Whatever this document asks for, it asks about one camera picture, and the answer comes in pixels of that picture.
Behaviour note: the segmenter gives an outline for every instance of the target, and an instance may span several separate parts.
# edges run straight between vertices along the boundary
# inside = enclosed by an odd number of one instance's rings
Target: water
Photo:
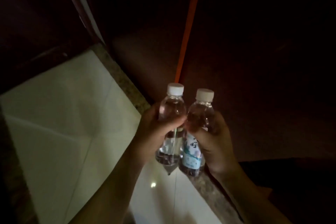
[[[186,113],[187,109],[182,96],[168,95],[161,102],[159,120],[171,119]],[[156,151],[156,160],[165,167],[168,173],[171,173],[178,166],[185,134],[183,125],[169,131],[162,146]]]
[[[192,127],[203,128],[209,132],[213,130],[214,110],[211,102],[196,101],[187,115]],[[197,140],[189,133],[183,139],[183,152],[179,161],[179,169],[188,176],[198,176],[204,169],[205,160],[199,149]]]

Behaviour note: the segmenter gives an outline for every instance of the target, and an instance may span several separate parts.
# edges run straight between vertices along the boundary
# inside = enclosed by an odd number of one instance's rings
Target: white bottle cap
[[[202,102],[212,102],[215,93],[208,89],[198,89],[196,93],[196,100]]]
[[[183,95],[184,86],[180,83],[169,83],[167,87],[167,94],[171,96]]]

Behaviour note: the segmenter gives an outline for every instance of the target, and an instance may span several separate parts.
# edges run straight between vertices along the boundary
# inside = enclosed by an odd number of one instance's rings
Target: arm
[[[142,115],[137,132],[97,192],[70,224],[121,224],[142,167],[161,146],[166,133],[183,124],[185,116],[158,121],[159,104]]]
[[[211,174],[226,190],[245,223],[286,223],[291,222],[258,191],[238,164],[232,148],[229,128],[223,116],[215,114],[215,132],[201,128],[187,130],[195,136]]]

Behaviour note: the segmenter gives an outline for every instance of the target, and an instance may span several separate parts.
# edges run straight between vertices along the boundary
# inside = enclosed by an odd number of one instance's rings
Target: orange strip
[[[184,56],[186,54],[187,44],[188,44],[188,40],[189,40],[189,36],[190,36],[191,26],[193,25],[193,21],[194,21],[197,1],[198,0],[190,0],[190,3],[189,3],[187,21],[185,23],[184,34],[183,34],[181,50],[180,50],[180,56],[178,58],[178,64],[177,64],[177,69],[176,69],[175,82],[179,82],[179,80],[180,80],[180,75],[181,75],[181,70],[182,70],[182,66],[183,66]]]

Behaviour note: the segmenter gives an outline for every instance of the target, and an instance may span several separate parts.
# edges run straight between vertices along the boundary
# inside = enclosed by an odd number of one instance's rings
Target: plastic water bottle
[[[196,102],[193,103],[187,114],[187,120],[194,128],[203,128],[211,132],[214,125],[214,110],[211,102],[214,92],[208,89],[198,89]],[[179,162],[179,169],[188,176],[198,176],[204,169],[205,160],[200,151],[198,142],[187,132],[183,140],[183,152]]]
[[[183,90],[184,86],[182,84],[168,84],[167,96],[161,101],[159,109],[159,120],[171,119],[187,113],[186,105],[182,99]],[[156,160],[165,167],[168,174],[170,174],[179,163],[184,136],[185,130],[182,124],[166,134],[162,146],[156,151]]]

